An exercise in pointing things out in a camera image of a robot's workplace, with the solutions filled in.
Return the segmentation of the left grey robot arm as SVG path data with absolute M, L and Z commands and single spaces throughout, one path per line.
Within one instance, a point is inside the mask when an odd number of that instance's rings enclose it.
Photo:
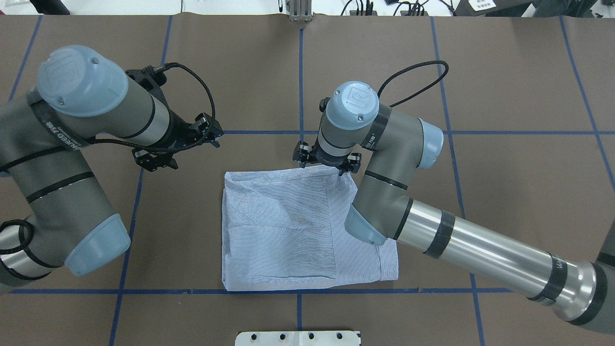
M 177 169 L 175 153 L 212 144 L 223 129 L 216 112 L 189 124 L 163 94 L 179 63 L 123 70 L 94 49 L 53 51 L 37 83 L 1 107 L 1 175 L 13 178 L 32 214 L 1 224 L 1 292 L 68 268 L 91 273 L 125 253 L 131 239 L 82 154 L 86 147 L 130 147 L 138 166 Z

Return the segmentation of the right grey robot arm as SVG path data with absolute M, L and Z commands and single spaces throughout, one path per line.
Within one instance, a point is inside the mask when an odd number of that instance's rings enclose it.
M 305 141 L 325 140 L 325 152 L 362 153 L 361 171 L 352 176 L 360 197 L 353 203 L 382 236 L 431 255 L 443 210 L 454 214 L 435 261 L 524 300 L 549 282 L 552 253 L 566 259 L 567 274 L 578 279 L 597 266 L 614 221 L 614 189 L 600 154 L 591 152 L 592 136 L 527 129 L 454 133 L 436 85 L 387 108 L 378 143 L 365 148 L 372 118 L 363 118 L 366 125 L 354 133 L 327 124 L 320 135 L 321 121 L 330 116 L 321 100 L 338 108 L 337 88 L 329 84 L 306 99 L 306 123 L 316 137 L 306 134 Z

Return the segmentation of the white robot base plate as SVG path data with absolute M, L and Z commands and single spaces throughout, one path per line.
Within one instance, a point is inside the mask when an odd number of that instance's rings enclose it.
M 235 346 L 361 346 L 359 331 L 252 331 L 241 332 Z

